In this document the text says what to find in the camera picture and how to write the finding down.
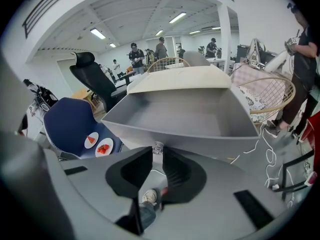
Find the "ceiling light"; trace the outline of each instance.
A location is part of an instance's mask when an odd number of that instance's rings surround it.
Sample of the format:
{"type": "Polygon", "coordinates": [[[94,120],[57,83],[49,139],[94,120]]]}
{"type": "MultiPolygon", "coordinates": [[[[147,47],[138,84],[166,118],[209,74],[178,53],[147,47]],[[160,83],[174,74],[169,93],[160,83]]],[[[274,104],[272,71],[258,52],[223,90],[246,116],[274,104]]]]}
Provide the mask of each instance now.
{"type": "Polygon", "coordinates": [[[155,35],[156,35],[156,36],[159,36],[163,31],[164,31],[164,30],[163,30],[163,29],[161,29],[161,30],[159,30],[159,32],[158,32],[158,33],[156,33],[155,35]]]}
{"type": "Polygon", "coordinates": [[[197,30],[197,31],[190,32],[189,34],[192,35],[192,34],[199,33],[199,32],[201,32],[201,31],[197,30]]]}
{"type": "Polygon", "coordinates": [[[175,17],[174,19],[172,19],[171,21],[169,21],[169,23],[174,23],[177,20],[179,20],[180,18],[182,18],[183,16],[185,16],[186,13],[185,12],[181,12],[177,17],[175,17]]]}
{"type": "Polygon", "coordinates": [[[92,34],[96,35],[96,36],[97,36],[98,38],[100,38],[100,39],[105,39],[105,38],[106,38],[106,37],[105,37],[103,34],[101,34],[96,28],[91,29],[90,32],[91,32],[92,34]]]}

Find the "white shoe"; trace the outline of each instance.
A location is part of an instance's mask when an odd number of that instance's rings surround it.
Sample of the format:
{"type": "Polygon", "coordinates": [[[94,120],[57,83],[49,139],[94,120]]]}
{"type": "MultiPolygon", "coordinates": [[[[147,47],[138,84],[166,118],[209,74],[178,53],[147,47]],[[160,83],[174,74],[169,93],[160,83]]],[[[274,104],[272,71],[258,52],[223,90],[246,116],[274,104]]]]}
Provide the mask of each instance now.
{"type": "Polygon", "coordinates": [[[157,200],[157,192],[154,189],[149,189],[142,197],[142,203],[148,202],[155,206],[157,200]]]}

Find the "man wearing cap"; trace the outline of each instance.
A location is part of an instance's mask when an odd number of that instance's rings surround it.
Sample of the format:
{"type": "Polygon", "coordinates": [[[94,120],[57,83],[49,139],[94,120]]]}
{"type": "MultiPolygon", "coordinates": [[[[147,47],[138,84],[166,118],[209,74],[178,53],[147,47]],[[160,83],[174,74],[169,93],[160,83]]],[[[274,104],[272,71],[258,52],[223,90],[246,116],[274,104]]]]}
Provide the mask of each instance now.
{"type": "Polygon", "coordinates": [[[165,39],[163,37],[159,38],[159,43],[155,47],[154,55],[159,60],[168,57],[167,48],[165,47],[165,39]]]}
{"type": "Polygon", "coordinates": [[[143,59],[145,58],[144,52],[137,48],[136,43],[131,44],[131,51],[129,52],[129,60],[132,64],[133,71],[136,74],[143,74],[144,71],[144,64],[143,59]]]}
{"type": "Polygon", "coordinates": [[[215,38],[211,38],[211,42],[208,43],[208,45],[206,46],[205,57],[206,58],[214,58],[214,57],[216,57],[215,56],[216,50],[217,50],[216,39],[215,38]]]}

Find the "white ceiling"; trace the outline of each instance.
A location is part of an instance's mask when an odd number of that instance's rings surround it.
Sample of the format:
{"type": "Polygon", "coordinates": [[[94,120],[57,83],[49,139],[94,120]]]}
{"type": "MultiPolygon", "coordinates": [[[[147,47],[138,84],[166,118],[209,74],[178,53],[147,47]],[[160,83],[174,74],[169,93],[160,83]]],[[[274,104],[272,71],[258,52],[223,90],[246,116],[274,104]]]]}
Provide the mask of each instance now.
{"type": "MultiPolygon", "coordinates": [[[[230,24],[238,28],[237,14],[229,11],[230,24]]],[[[99,0],[78,11],[44,41],[39,50],[79,50],[103,53],[117,46],[163,34],[188,35],[206,27],[219,27],[217,6],[205,0],[99,0]],[[187,15],[169,24],[179,13],[187,15]],[[106,39],[93,35],[97,28],[106,39]]]]}

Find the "rattan chair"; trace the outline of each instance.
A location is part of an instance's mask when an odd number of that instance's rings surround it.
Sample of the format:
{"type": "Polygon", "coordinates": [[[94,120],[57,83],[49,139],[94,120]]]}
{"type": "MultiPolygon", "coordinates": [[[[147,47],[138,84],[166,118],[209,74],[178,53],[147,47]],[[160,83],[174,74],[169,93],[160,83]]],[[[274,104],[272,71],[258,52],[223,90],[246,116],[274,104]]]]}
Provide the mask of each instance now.
{"type": "Polygon", "coordinates": [[[280,77],[260,78],[238,87],[248,101],[250,116],[255,124],[275,119],[278,111],[289,104],[296,95],[294,84],[280,77]]]}
{"type": "Polygon", "coordinates": [[[190,64],[186,62],[183,58],[167,57],[157,60],[148,68],[147,72],[152,73],[156,71],[171,70],[185,67],[190,67],[190,64]]]}

